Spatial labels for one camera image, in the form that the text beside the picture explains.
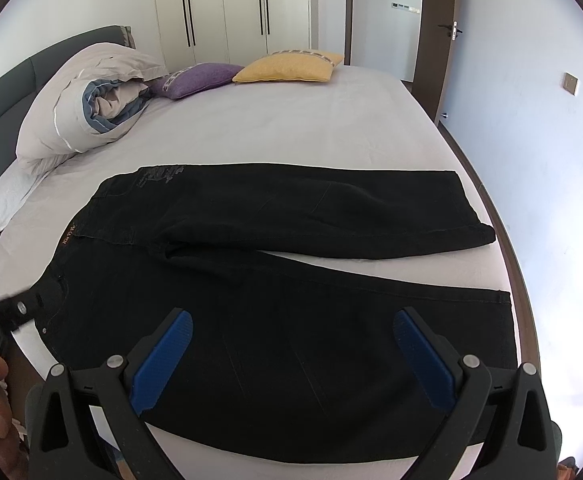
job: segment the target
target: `white wardrobe door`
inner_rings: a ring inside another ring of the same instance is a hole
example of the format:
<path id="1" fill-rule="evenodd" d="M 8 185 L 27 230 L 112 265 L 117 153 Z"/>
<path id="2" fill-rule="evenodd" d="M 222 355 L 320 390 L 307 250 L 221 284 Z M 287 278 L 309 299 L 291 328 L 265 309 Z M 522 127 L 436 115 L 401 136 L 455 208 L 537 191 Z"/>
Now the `white wardrobe door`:
<path id="1" fill-rule="evenodd" d="M 224 0 L 230 62 L 248 65 L 267 55 L 264 0 Z"/>
<path id="2" fill-rule="evenodd" d="M 309 48 L 309 0 L 265 0 L 267 51 Z"/>
<path id="3" fill-rule="evenodd" d="M 160 46 L 169 72 L 181 70 L 195 63 L 194 49 L 185 15 L 188 11 L 184 0 L 156 0 Z"/>
<path id="4" fill-rule="evenodd" d="M 197 63 L 228 62 L 225 11 L 222 0 L 188 0 Z"/>

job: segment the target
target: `screw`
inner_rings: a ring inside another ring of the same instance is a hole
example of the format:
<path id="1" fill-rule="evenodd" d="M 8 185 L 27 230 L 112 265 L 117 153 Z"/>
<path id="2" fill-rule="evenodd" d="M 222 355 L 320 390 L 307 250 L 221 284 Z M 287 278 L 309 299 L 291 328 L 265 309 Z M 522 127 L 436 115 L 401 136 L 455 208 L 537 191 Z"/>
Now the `screw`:
<path id="1" fill-rule="evenodd" d="M 62 373 L 65 371 L 65 367 L 61 364 L 57 364 L 52 366 L 52 369 L 50 370 L 50 373 L 54 376 L 54 377 L 58 377 L 59 375 L 62 375 Z"/>
<path id="2" fill-rule="evenodd" d="M 465 366 L 468 368 L 478 368 L 480 366 L 480 359 L 472 354 L 465 355 L 465 357 L 462 358 L 462 362 L 464 362 Z"/>
<path id="3" fill-rule="evenodd" d="M 525 372 L 527 375 L 535 375 L 536 371 L 536 367 L 531 363 L 525 363 L 523 365 L 523 372 Z"/>
<path id="4" fill-rule="evenodd" d="M 125 359 L 121 355 L 112 355 L 107 360 L 107 366 L 110 368 L 118 368 L 120 365 L 124 363 Z"/>

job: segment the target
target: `folded duvet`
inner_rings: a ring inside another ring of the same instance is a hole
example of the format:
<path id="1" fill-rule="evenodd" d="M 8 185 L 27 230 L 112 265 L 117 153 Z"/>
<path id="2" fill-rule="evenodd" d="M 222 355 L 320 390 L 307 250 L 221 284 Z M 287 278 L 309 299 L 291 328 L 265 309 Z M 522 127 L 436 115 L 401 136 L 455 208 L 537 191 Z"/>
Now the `folded duvet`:
<path id="1" fill-rule="evenodd" d="M 118 140 L 150 98 L 144 82 L 166 73 L 158 60 L 118 44 L 81 50 L 41 89 L 23 120 L 16 145 L 21 167 L 45 174 L 76 153 Z"/>

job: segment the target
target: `door lever handle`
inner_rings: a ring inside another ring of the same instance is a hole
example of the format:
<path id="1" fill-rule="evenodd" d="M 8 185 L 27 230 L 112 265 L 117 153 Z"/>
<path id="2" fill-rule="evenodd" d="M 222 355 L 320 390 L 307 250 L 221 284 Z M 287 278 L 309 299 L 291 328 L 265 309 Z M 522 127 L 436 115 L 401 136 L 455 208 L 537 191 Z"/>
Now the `door lever handle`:
<path id="1" fill-rule="evenodd" d="M 453 25 L 438 25 L 438 26 L 446 28 L 448 30 L 447 37 L 452 38 L 453 40 L 456 39 L 456 34 L 462 34 L 462 30 L 458 28 L 456 22 L 454 22 Z"/>

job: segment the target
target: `black jeans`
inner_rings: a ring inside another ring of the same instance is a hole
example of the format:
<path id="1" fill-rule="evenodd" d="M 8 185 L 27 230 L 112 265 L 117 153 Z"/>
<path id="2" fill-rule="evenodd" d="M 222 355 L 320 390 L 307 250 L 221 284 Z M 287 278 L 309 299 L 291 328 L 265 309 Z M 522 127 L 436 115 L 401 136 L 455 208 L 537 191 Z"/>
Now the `black jeans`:
<path id="1" fill-rule="evenodd" d="M 414 456 L 443 415 L 394 341 L 395 312 L 414 306 L 461 354 L 515 368 L 509 294 L 259 250 L 394 258 L 493 241 L 453 172 L 142 168 L 102 183 L 70 223 L 50 264 L 66 296 L 36 325 L 58 360 L 94 367 L 181 307 L 194 337 L 147 422 L 281 462 Z"/>

